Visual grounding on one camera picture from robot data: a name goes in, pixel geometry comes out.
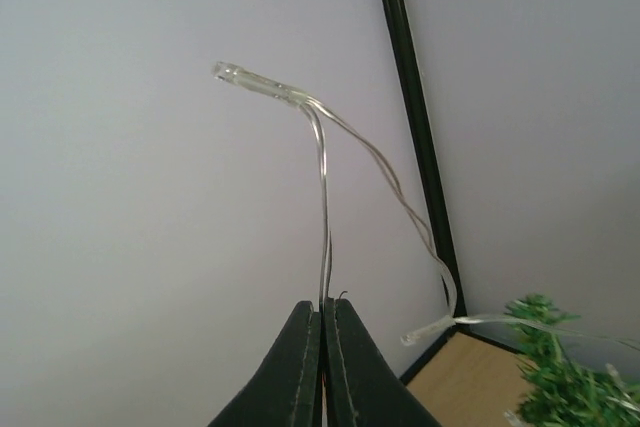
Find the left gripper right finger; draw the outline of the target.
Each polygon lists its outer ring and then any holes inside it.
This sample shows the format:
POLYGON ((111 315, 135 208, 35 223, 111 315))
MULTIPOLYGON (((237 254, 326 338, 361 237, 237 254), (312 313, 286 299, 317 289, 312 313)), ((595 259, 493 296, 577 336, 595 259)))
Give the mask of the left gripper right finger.
POLYGON ((330 426, 439 424, 396 377, 347 299, 324 304, 323 364, 330 426))

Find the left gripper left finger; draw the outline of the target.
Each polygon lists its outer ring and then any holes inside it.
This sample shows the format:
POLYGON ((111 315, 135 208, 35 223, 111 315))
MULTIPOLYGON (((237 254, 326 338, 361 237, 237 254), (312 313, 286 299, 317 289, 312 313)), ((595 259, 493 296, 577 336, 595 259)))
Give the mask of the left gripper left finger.
POLYGON ((211 427, 321 424, 321 315, 310 301, 292 309, 249 382, 211 427))

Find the small green christmas tree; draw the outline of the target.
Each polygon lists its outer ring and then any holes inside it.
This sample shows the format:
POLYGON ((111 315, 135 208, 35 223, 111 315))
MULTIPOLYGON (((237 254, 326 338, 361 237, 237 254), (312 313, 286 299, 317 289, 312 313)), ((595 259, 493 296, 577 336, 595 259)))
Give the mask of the small green christmas tree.
POLYGON ((618 381, 607 371, 586 367, 569 356, 557 333, 529 326, 529 321, 562 327, 576 315, 557 308, 540 294, 509 302, 505 314, 519 340, 518 368, 528 391, 516 415, 528 426, 637 426, 639 386, 618 381))

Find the clear led string lights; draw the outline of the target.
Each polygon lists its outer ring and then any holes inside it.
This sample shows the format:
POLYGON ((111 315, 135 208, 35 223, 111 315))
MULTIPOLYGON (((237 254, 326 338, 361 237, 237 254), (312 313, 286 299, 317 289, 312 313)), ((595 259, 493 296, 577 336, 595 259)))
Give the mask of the clear led string lights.
MULTIPOLYGON (((540 293, 576 315, 567 341, 594 369, 639 377, 639 67, 581 62, 429 77, 427 115, 472 315, 540 293)), ((294 303, 318 289, 320 194, 309 126, 230 90, 234 165, 217 192, 215 294, 172 426, 203 426, 263 359, 294 303)), ((365 149, 329 126, 330 292, 355 306, 397 374, 432 344, 404 334, 442 317, 444 287, 365 149)))

